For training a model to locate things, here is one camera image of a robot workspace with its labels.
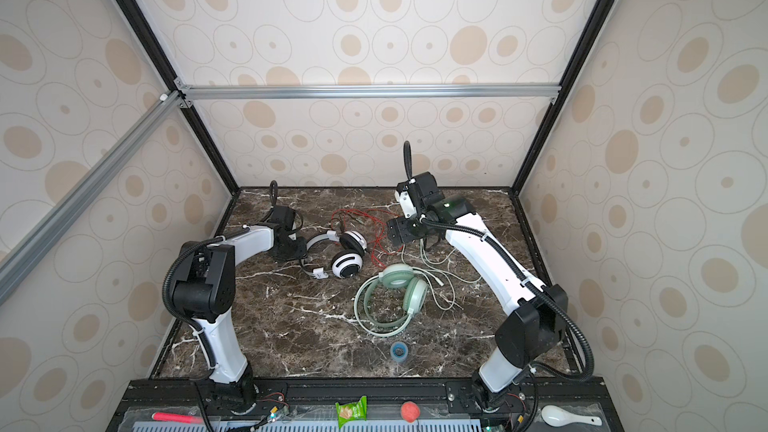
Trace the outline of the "white ceramic spoon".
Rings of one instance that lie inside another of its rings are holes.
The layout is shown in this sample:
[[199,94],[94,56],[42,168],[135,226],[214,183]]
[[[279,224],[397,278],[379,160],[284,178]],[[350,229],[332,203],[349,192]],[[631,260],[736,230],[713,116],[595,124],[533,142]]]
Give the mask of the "white ceramic spoon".
[[585,424],[595,427],[603,425],[603,421],[599,416],[576,414],[556,405],[544,406],[540,416],[547,425],[556,428],[571,424]]

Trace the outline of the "pink marker pen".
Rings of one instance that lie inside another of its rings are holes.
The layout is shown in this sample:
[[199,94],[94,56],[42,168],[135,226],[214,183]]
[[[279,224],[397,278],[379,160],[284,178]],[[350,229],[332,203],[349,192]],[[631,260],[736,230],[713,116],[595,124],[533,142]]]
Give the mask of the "pink marker pen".
[[160,422],[174,422],[174,423],[193,424],[193,425],[200,425],[204,423],[204,420],[201,417],[167,413],[167,412],[155,412],[152,414],[152,419]]

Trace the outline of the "blue tape roll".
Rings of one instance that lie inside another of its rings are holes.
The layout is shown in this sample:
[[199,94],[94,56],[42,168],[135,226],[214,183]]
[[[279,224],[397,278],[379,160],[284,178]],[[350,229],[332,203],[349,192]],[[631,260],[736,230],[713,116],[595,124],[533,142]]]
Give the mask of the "blue tape roll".
[[409,354],[408,346],[400,341],[394,342],[390,347],[390,356],[396,363],[403,363]]

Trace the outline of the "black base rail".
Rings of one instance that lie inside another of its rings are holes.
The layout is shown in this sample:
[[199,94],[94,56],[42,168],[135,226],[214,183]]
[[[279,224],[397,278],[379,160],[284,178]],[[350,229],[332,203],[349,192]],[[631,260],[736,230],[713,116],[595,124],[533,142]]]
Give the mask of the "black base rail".
[[[467,414],[487,423],[506,420],[510,414],[522,414],[527,423],[534,405],[596,404],[604,412],[610,431],[623,429],[608,389],[598,377],[586,382],[528,377],[496,394],[480,392],[479,381],[470,377],[256,377],[250,384],[254,388],[254,402],[253,409],[245,414],[247,418],[260,418],[282,402],[297,412],[301,407],[346,404],[365,396],[370,408],[401,406],[411,401],[419,406],[436,405],[450,415]],[[107,429],[116,431],[127,422],[130,412],[139,410],[155,412],[168,407],[192,406],[209,418],[234,418],[234,411],[241,405],[241,397],[233,386],[215,385],[208,379],[134,380],[124,392]]]

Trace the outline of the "red ball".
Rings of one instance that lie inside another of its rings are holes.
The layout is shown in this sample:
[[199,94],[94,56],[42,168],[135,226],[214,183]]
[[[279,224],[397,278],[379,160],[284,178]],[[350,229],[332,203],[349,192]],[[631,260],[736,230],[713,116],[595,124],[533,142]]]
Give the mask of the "red ball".
[[401,405],[400,415],[407,423],[415,423],[421,416],[421,409],[416,403],[407,401]]

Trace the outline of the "black white headphones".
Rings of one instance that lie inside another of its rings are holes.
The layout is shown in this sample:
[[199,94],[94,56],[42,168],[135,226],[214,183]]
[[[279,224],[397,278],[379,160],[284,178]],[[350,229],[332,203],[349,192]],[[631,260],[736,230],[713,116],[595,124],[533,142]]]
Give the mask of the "black white headphones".
[[306,243],[306,250],[309,251],[313,246],[325,241],[338,243],[341,250],[334,255],[328,268],[312,267],[304,258],[300,259],[300,268],[306,275],[315,279],[327,279],[331,275],[349,278],[361,271],[367,253],[367,240],[360,232],[350,230],[338,233],[329,230],[310,238]]

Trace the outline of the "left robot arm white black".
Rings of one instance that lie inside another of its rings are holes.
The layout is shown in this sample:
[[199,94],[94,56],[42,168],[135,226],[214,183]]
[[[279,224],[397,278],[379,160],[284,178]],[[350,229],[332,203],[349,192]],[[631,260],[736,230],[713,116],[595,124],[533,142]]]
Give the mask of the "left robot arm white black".
[[306,255],[306,240],[297,235],[299,213],[277,203],[278,184],[269,186],[271,207],[261,221],[210,239],[188,241],[169,267],[162,286],[166,310],[187,324],[198,339],[210,375],[205,381],[243,414],[256,403],[252,368],[242,352],[232,322],[236,266],[266,253],[276,262]]

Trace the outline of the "diagonal aluminium frame bar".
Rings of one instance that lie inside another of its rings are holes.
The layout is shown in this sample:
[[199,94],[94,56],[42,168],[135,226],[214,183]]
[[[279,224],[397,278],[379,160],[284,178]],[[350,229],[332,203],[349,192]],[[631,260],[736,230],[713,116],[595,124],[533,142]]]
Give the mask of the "diagonal aluminium frame bar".
[[119,174],[174,109],[178,91],[169,91],[81,178],[1,263],[1,300],[6,301],[51,248]]

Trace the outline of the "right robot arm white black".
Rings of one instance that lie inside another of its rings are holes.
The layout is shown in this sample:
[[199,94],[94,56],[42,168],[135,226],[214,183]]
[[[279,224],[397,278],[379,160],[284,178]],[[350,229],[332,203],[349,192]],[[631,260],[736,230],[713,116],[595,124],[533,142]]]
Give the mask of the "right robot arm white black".
[[[429,172],[414,174],[409,142],[403,145],[403,158],[406,180],[395,189],[403,214],[387,222],[392,244],[400,247],[430,235],[446,239],[488,284],[506,313],[495,333],[495,349],[473,374],[472,390],[478,405],[495,408],[509,386],[519,384],[532,368],[563,380],[590,379],[594,354],[585,334],[567,314],[564,290],[545,284],[525,269],[464,197],[445,197]],[[563,340],[567,330],[584,355],[580,372],[565,373],[537,361]]]

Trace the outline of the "horizontal aluminium frame bar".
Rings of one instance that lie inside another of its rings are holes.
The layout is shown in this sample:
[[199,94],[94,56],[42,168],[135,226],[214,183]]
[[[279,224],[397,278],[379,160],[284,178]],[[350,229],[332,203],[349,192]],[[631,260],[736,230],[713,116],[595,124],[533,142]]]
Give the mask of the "horizontal aluminium frame bar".
[[556,98],[556,83],[482,84],[371,84],[371,85],[279,85],[202,86],[183,85],[191,100],[326,100],[326,99],[441,99],[476,97]]

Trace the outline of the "green snack packet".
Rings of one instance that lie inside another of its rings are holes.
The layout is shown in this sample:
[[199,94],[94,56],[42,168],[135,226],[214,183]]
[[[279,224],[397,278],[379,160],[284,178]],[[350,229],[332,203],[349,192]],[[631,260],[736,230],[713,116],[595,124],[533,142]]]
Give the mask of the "green snack packet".
[[356,402],[335,404],[337,424],[342,428],[352,421],[365,421],[368,415],[368,401],[366,396],[361,396]]

